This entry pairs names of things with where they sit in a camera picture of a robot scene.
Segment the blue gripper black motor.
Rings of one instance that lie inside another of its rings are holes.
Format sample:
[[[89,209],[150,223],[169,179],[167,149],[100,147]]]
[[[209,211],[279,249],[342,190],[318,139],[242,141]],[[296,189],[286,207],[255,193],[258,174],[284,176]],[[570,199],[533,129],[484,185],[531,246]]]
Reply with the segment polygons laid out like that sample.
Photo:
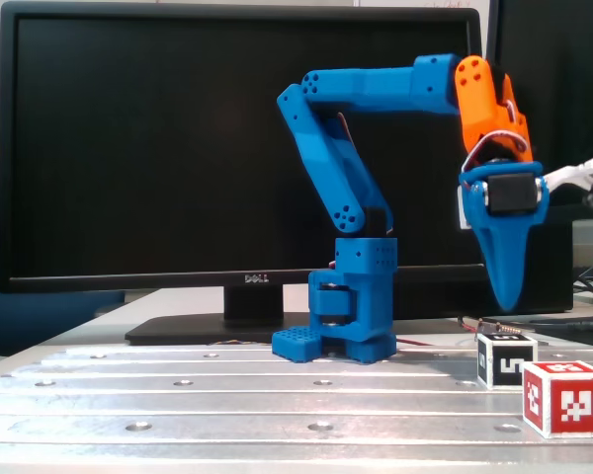
[[[489,217],[516,217],[536,213],[542,201],[549,201],[549,191],[543,166],[537,161],[491,160],[459,175],[461,229],[472,229],[482,211]],[[510,312],[517,306],[524,285],[529,229],[478,227],[473,232],[496,301],[502,311]]]

